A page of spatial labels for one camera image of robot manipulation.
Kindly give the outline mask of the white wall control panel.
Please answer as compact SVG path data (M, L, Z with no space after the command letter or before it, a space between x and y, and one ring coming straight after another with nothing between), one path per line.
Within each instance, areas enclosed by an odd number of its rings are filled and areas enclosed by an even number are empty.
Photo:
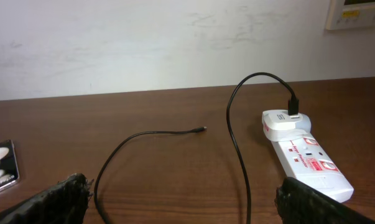
M326 30L375 26L375 0L331 0Z

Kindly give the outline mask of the black smartphone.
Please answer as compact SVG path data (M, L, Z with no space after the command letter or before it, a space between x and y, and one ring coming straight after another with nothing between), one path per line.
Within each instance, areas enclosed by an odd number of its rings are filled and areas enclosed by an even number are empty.
M14 143L0 142L0 192L16 185L20 179Z

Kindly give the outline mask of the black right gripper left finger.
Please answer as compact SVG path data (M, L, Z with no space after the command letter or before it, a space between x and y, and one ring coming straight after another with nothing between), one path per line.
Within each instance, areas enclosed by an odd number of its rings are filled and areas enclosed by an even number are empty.
M76 173L0 212L0 224L82 224L93 181Z

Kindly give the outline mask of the white USB charger plug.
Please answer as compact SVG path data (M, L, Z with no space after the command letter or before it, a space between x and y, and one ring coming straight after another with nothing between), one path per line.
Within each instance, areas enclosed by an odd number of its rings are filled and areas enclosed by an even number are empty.
M289 141L303 137L311 131L310 118L302 113L288 115L287 110L262 112L263 131L273 142Z

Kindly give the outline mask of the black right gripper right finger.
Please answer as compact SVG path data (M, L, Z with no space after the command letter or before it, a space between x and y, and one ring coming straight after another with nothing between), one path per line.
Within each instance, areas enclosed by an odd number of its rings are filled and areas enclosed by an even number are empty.
M277 188L275 205L284 224L375 224L293 177L286 177Z

